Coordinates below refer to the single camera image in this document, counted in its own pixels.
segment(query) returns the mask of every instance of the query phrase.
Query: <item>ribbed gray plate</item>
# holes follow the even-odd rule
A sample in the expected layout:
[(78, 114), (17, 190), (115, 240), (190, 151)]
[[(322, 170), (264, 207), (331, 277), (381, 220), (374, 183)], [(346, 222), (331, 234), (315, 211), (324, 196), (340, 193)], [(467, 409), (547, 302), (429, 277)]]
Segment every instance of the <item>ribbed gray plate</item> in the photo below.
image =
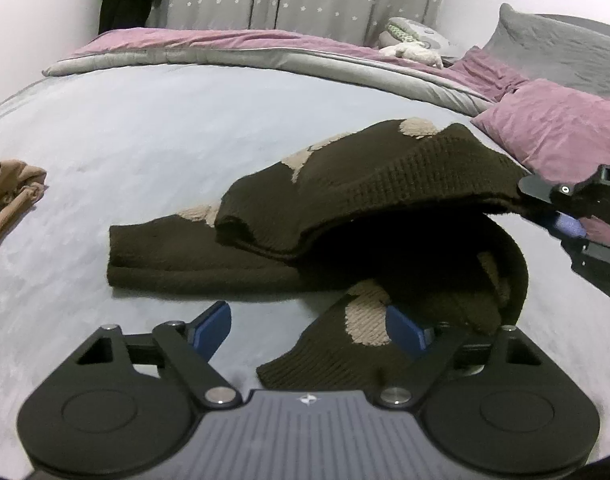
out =
[(133, 480), (488, 480), (438, 452), (413, 416), (362, 392), (258, 390), (206, 415), (173, 458)]

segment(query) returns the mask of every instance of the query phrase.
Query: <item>beige garment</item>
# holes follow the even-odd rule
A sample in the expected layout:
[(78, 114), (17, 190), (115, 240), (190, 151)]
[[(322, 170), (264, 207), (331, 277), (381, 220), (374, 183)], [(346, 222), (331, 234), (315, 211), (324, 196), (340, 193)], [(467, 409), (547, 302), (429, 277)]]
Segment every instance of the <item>beige garment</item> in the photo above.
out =
[(0, 162), (0, 239), (44, 193), (47, 172), (21, 160)]

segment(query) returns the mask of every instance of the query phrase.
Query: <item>light blue bedsheet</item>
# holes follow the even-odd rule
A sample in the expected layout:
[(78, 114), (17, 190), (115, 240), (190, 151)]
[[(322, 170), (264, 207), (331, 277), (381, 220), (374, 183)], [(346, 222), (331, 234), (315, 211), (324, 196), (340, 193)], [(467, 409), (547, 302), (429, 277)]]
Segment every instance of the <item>light blue bedsheet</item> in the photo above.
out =
[[(112, 290), (108, 227), (214, 202), (240, 176), (368, 124), (469, 118), (383, 91), (274, 70), (158, 65), (48, 78), (0, 106), (0, 159), (48, 172), (49, 188), (0, 246), (0, 475), (30, 465), (16, 436), (26, 396), (100, 324), (126, 333), (195, 317), (211, 300)], [(610, 299), (569, 268), (557, 240), (495, 218), (528, 262), (521, 328), (592, 398), (602, 418), (592, 459), (610, 453)], [(453, 235), (457, 240), (461, 235)], [(212, 364), (243, 390), (342, 292), (230, 301), (233, 327)]]

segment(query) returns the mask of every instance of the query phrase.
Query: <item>black pants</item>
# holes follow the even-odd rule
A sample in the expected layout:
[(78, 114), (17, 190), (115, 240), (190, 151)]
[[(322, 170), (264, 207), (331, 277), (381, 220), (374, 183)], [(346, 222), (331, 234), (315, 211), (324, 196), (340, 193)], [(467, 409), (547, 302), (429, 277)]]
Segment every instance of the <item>black pants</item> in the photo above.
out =
[(98, 34), (115, 28), (144, 27), (153, 0), (102, 0)]

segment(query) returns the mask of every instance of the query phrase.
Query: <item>stuffed toy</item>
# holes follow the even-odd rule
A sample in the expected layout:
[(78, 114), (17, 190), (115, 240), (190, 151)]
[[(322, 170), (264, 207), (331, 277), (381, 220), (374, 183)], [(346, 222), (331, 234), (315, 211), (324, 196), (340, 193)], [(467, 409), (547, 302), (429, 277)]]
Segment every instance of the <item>stuffed toy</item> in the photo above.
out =
[(442, 59), (437, 50), (428, 49), (420, 41), (405, 41), (380, 49), (384, 56), (402, 57), (411, 61), (417, 61), (427, 66), (443, 68)]

